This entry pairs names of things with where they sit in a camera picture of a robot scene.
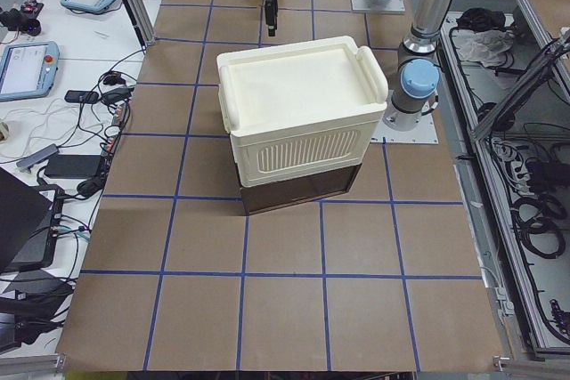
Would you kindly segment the dark brown drawer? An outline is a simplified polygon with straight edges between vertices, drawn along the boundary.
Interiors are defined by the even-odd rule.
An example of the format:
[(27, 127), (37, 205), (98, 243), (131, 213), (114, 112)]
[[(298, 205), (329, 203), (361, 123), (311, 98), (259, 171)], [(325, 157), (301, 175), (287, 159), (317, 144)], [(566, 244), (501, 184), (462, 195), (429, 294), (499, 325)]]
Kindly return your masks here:
[(240, 197), (246, 215), (261, 214), (295, 206), (350, 191), (362, 165), (346, 166), (318, 174), (279, 182), (245, 187), (240, 183)]

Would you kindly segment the black power brick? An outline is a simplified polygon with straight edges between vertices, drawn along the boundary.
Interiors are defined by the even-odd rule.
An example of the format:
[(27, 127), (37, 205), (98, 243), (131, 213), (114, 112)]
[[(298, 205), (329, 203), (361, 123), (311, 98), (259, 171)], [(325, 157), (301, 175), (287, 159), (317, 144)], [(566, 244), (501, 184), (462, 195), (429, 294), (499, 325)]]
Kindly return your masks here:
[(98, 174), (100, 163), (98, 155), (56, 154), (48, 159), (45, 175), (58, 179), (90, 178)]

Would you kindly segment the black laptop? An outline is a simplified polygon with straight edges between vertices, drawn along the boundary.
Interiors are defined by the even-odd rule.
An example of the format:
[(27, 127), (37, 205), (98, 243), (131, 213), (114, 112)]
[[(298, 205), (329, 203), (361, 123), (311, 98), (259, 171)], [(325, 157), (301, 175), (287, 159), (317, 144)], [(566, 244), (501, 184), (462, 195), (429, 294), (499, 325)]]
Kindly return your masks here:
[(29, 186), (1, 171), (1, 272), (33, 271), (52, 264), (63, 190)]

